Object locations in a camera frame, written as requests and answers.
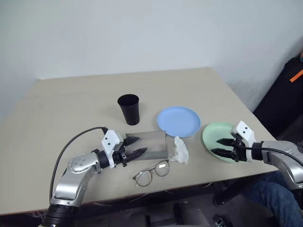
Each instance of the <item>black cable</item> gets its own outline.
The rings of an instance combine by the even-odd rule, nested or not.
[[[277,152],[277,153],[280,153],[280,154],[283,154],[283,155],[286,155],[286,156],[292,158],[293,160],[295,160],[297,163],[299,163],[303,167],[303,162],[300,159],[298,159],[297,157],[295,157],[285,151],[282,151],[282,150],[278,150],[278,149],[274,149],[274,148],[246,148],[246,147],[243,147],[243,148],[246,150],[268,150],[268,151]]]
[[[56,176],[56,172],[57,172],[57,168],[58,168],[58,165],[59,165],[59,162],[60,162],[60,159],[61,159],[61,156],[63,155],[64,151],[67,149],[67,147],[75,140],[77,139],[79,136],[89,132],[89,131],[93,131],[95,129],[102,129],[103,133],[105,134],[107,132],[107,128],[106,127],[94,127],[94,128],[91,128],[91,129],[87,129],[81,133],[79,133],[78,135],[74,136],[65,146],[64,148],[62,149],[62,151],[60,152],[58,158],[57,158],[57,161],[56,161],[56,164],[53,168],[53,175],[52,175],[52,179],[51,179],[51,185],[50,185],[50,188],[49,188],[49,201],[51,201],[51,198],[53,196],[53,182],[55,180],[55,176]]]

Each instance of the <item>table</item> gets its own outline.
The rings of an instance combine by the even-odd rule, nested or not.
[[[125,123],[117,99],[133,93],[140,98],[140,122]],[[158,160],[133,161],[123,168],[104,169],[94,176],[84,202],[106,201],[140,193],[267,173],[275,167],[260,161],[225,163],[211,155],[201,142],[211,122],[236,124],[243,120],[257,140],[274,140],[257,118],[211,68],[84,76],[38,81],[16,106],[0,129],[0,214],[43,210],[53,166],[63,146],[77,133],[107,126],[124,133],[155,131],[158,113],[168,106],[186,106],[202,121],[200,131],[184,138],[189,164],[170,163],[166,177],[154,177],[147,187],[136,187],[132,177]],[[55,185],[68,161],[77,154],[101,149],[103,133],[83,135],[66,150]],[[173,138],[167,136],[169,154]]]

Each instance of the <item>tissue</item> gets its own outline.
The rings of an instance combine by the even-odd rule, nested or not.
[[[185,143],[179,136],[176,136],[175,139],[175,156],[169,158],[170,161],[178,161],[180,163],[188,164],[188,150]]]

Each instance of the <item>eyeglasses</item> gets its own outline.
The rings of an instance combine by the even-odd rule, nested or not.
[[[169,161],[161,161],[148,170],[142,170],[134,176],[133,179],[139,186],[145,187],[152,182],[152,170],[154,170],[158,176],[166,176],[169,173]]]

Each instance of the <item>jeans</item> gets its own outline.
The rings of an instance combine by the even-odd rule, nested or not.
[[[244,190],[244,197],[267,207],[280,227],[303,227],[303,218],[294,195],[288,190],[280,172],[269,174],[263,180]]]

